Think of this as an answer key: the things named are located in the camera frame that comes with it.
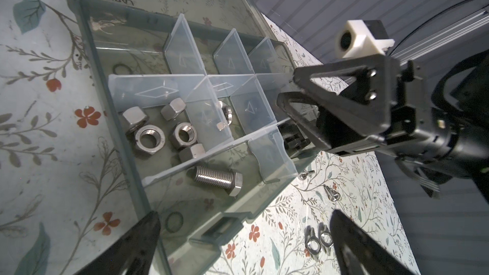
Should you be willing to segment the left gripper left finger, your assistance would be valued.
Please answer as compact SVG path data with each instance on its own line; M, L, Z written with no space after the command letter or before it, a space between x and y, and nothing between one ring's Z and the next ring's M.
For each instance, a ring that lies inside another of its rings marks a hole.
M160 228L158 213L149 212L77 274L148 274Z

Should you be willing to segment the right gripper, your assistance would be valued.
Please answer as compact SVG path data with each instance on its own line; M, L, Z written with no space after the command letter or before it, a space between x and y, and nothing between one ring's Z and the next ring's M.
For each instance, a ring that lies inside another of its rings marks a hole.
M415 166L429 178L471 178L474 174L474 127L439 108L428 108L422 71L413 61L397 79L397 103L391 109L397 59L381 54L317 66L298 67L294 83L304 91L283 92L278 107L320 150L332 148L316 123L300 114L292 103L320 105L361 136L383 138L377 150L395 157L402 169ZM316 78L354 77L339 94L316 84Z

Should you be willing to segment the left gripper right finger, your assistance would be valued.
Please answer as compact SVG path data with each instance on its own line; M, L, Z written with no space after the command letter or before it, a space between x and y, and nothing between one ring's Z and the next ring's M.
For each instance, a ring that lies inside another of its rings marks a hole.
M341 274L412 274L342 211L332 212L330 230Z

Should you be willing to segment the black hex bolt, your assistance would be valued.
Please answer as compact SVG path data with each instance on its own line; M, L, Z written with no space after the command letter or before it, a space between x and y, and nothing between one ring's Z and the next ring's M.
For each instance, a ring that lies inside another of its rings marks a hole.
M300 128L294 123L284 123L279 126L284 147L289 157L306 148L311 141L305 137Z

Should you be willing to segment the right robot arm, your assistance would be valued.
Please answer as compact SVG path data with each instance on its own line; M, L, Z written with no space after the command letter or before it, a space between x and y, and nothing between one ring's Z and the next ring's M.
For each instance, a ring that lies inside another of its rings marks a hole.
M319 150L389 155L432 198L453 178L488 197L488 52L456 64L431 93L424 75L382 54L298 67L299 90L277 104Z

